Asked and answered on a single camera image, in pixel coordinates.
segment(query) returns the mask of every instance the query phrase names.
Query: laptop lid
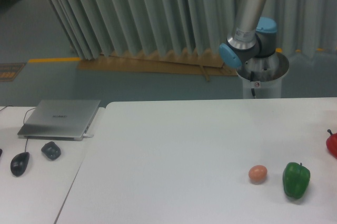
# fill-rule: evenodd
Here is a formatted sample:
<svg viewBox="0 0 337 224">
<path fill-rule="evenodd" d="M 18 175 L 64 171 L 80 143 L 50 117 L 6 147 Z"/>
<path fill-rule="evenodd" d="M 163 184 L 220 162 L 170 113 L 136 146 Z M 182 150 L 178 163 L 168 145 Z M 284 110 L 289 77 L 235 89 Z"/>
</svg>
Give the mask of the laptop lid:
<svg viewBox="0 0 337 224">
<path fill-rule="evenodd" d="M 81 140 L 100 100 L 42 100 L 17 133 L 21 138 Z"/>
</svg>

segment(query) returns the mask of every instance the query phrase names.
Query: floor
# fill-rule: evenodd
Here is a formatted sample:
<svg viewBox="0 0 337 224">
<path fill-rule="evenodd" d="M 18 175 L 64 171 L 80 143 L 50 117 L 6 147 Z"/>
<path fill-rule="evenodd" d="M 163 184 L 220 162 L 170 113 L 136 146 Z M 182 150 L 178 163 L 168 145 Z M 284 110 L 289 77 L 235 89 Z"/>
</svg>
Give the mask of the floor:
<svg viewBox="0 0 337 224">
<path fill-rule="evenodd" d="M 0 2 L 0 63 L 76 56 L 47 0 Z M 336 97 L 337 55 L 286 55 L 290 71 L 282 98 Z M 36 106 L 41 99 L 112 101 L 241 99 L 238 77 L 96 72 L 78 62 L 27 63 L 13 82 L 0 83 L 0 106 Z"/>
</svg>

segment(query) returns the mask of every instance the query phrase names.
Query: blue joint cap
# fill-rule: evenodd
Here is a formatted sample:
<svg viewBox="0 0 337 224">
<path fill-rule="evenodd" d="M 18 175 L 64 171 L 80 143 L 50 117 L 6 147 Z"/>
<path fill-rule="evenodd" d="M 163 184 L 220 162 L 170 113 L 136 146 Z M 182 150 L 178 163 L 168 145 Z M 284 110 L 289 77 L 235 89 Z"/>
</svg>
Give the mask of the blue joint cap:
<svg viewBox="0 0 337 224">
<path fill-rule="evenodd" d="M 221 59 L 232 68 L 238 68 L 242 65 L 240 59 L 238 58 L 237 54 L 228 47 L 226 44 L 221 44 L 219 46 L 219 53 Z"/>
<path fill-rule="evenodd" d="M 273 19 L 261 17 L 256 32 L 261 34 L 275 34 L 277 32 L 277 24 Z"/>
</svg>

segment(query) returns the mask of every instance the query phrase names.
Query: brown egg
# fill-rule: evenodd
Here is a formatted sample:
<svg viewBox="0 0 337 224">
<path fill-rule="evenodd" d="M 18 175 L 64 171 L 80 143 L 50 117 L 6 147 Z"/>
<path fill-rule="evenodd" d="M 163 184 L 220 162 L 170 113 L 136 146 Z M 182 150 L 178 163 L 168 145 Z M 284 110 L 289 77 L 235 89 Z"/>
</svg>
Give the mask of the brown egg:
<svg viewBox="0 0 337 224">
<path fill-rule="evenodd" d="M 263 165 L 256 165 L 249 170 L 248 176 L 253 182 L 260 182 L 267 176 L 267 168 Z"/>
</svg>

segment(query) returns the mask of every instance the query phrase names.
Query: computer mouse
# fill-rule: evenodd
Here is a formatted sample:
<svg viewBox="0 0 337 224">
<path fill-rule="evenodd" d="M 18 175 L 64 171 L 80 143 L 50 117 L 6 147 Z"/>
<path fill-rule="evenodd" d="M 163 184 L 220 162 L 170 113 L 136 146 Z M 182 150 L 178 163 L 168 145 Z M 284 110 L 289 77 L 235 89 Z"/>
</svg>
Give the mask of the computer mouse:
<svg viewBox="0 0 337 224">
<path fill-rule="evenodd" d="M 29 152 L 23 152 L 16 155 L 11 161 L 11 172 L 14 176 L 21 176 L 28 165 L 29 161 Z"/>
<path fill-rule="evenodd" d="M 54 143 L 53 141 L 48 142 L 47 144 L 45 144 L 42 149 L 41 149 L 42 153 L 44 153 L 47 158 L 49 158 L 50 160 L 55 160 L 56 158 L 58 158 L 61 155 L 61 150 L 58 147 L 58 145 L 56 145 L 56 143 Z"/>
</svg>

